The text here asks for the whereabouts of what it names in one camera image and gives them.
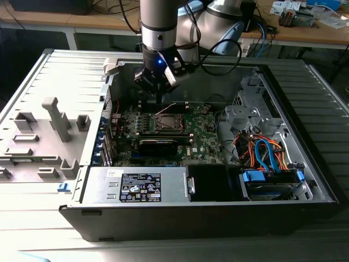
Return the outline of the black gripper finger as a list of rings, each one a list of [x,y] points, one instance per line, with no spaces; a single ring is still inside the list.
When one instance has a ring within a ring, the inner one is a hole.
[[[140,86],[146,93],[154,95],[157,104],[161,103],[161,83],[154,73],[146,68],[142,68],[135,73],[134,83]]]
[[[173,92],[179,85],[171,86],[169,83],[160,85],[160,104],[163,103],[167,94]]]

